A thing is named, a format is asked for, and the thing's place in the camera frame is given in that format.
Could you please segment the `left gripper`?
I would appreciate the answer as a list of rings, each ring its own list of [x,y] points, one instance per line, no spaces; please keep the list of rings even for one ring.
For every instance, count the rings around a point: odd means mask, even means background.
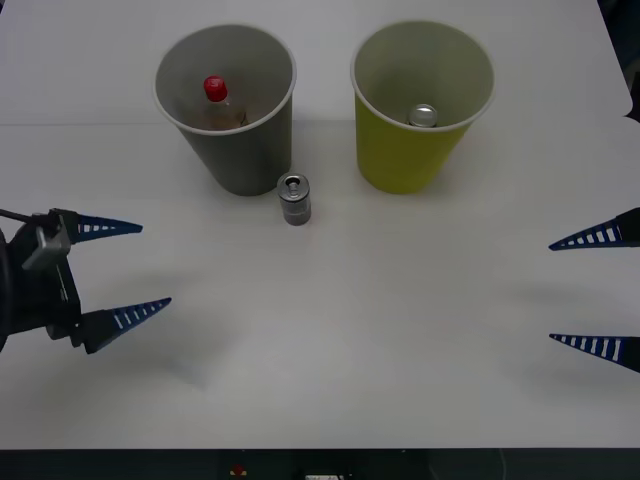
[[[141,233],[143,226],[111,218],[52,209],[72,245]],[[79,344],[94,354],[166,308],[170,297],[81,315],[80,300],[64,250],[45,252],[33,269],[23,264],[39,250],[34,233],[19,233],[8,244],[8,334],[39,328],[53,340],[69,336],[79,322]]]

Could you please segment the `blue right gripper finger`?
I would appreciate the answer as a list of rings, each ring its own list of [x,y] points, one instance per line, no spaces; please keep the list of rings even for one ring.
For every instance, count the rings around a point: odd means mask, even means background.
[[[551,333],[549,338],[636,373],[640,372],[640,346],[637,336],[580,336]]]
[[[549,246],[551,251],[638,248],[640,208],[617,215],[606,222],[569,235]]]

